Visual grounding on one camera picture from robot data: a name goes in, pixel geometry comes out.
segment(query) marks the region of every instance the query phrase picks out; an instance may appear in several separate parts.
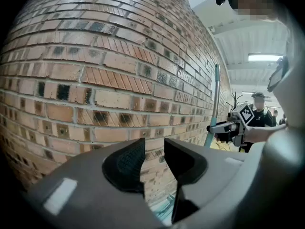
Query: brick wall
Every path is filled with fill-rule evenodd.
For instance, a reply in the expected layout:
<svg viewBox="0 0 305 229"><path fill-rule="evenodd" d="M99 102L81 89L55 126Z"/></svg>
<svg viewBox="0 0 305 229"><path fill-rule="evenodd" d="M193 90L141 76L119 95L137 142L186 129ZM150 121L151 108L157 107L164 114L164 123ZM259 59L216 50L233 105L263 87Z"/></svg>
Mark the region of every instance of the brick wall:
<svg viewBox="0 0 305 229"><path fill-rule="evenodd" d="M1 146L25 187L74 155L146 138L146 200L176 183L163 140L203 145L224 63L187 0L29 0L1 51Z"/></svg>

